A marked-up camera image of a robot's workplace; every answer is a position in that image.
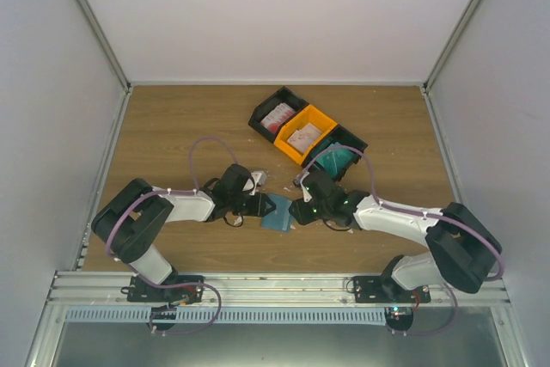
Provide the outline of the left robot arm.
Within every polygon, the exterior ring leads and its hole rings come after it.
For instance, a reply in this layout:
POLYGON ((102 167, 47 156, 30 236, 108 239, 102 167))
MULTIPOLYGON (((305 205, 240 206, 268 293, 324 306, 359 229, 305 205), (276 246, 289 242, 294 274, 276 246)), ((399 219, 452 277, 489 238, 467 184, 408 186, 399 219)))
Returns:
POLYGON ((107 254, 144 277, 147 291, 166 302, 176 294, 177 271, 154 246, 164 224, 225 221, 228 214, 263 218, 276 210, 269 196, 259 191, 265 181, 264 172, 251 172, 239 164, 189 191, 134 179, 96 214, 91 229, 105 243, 107 254))

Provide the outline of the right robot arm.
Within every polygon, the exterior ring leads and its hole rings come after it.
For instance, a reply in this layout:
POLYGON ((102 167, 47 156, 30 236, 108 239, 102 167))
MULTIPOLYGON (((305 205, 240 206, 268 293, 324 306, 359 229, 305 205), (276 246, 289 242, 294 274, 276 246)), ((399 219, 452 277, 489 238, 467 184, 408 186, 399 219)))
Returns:
POLYGON ((397 255, 380 276, 381 293, 398 303, 428 284, 449 284, 475 294, 490 280, 502 248, 464 205, 420 208, 393 204, 365 191, 346 192, 321 170, 300 182, 302 197, 290 205, 301 225, 334 223, 341 229, 376 230, 415 242, 427 250, 416 256, 397 255))

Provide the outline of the blue card holder wallet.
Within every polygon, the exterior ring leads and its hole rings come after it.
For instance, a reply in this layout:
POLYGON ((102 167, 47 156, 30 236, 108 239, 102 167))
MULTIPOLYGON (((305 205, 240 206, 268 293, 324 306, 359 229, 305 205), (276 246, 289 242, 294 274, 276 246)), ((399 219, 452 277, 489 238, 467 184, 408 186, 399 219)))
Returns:
POLYGON ((275 204, 275 210, 261 218, 260 227, 288 233, 294 222, 294 217, 290 214, 292 201, 272 193, 268 193, 267 196, 275 204))

